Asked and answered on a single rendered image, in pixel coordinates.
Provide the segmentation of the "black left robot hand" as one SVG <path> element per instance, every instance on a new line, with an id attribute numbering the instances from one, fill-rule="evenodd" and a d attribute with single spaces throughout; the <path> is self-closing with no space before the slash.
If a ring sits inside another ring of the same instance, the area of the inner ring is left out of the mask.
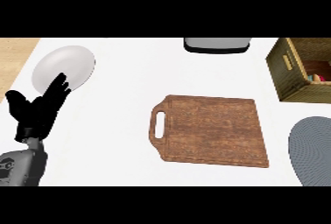
<path id="1" fill-rule="evenodd" d="M 4 93 L 9 113 L 18 121 L 15 140 L 22 143 L 30 137 L 43 140 L 52 130 L 58 111 L 64 105 L 71 89 L 66 76 L 61 73 L 53 79 L 46 92 L 34 101 L 15 90 Z"/>

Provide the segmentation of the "brown wooden cutting board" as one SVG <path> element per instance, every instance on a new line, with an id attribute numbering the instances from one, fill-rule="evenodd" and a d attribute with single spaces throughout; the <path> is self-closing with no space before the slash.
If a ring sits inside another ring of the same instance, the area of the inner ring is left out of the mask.
<path id="1" fill-rule="evenodd" d="M 164 134 L 149 142 L 165 161 L 269 166 L 254 100 L 168 95 L 154 107 L 164 113 Z"/>

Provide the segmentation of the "olive wicker basket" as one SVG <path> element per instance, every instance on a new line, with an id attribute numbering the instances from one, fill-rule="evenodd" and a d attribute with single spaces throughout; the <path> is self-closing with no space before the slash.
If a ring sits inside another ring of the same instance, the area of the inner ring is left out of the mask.
<path id="1" fill-rule="evenodd" d="M 331 38 L 279 38 L 266 63 L 281 102 L 331 104 Z M 310 81 L 313 74 L 325 81 Z"/>

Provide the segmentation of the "white oval plate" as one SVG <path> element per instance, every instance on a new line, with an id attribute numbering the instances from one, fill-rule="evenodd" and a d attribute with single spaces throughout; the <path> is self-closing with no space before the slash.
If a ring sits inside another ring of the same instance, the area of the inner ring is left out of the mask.
<path id="1" fill-rule="evenodd" d="M 89 80 L 96 66 L 92 51 L 80 45 L 68 45 L 50 52 L 38 61 L 33 72 L 33 86 L 43 94 L 61 73 L 66 76 L 68 88 L 75 90 Z"/>

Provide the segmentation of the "grey and black appliance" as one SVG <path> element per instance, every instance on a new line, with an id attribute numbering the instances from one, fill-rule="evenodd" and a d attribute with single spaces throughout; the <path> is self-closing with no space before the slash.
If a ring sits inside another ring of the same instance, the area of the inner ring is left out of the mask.
<path id="1" fill-rule="evenodd" d="M 183 47 L 191 53 L 244 53 L 251 38 L 185 38 Z"/>

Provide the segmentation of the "grey woven placemat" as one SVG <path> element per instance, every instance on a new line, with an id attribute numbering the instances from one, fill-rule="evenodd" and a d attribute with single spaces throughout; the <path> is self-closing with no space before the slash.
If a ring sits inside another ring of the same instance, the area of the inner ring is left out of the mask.
<path id="1" fill-rule="evenodd" d="M 310 116 L 294 125 L 288 154 L 303 186 L 331 186 L 331 118 Z"/>

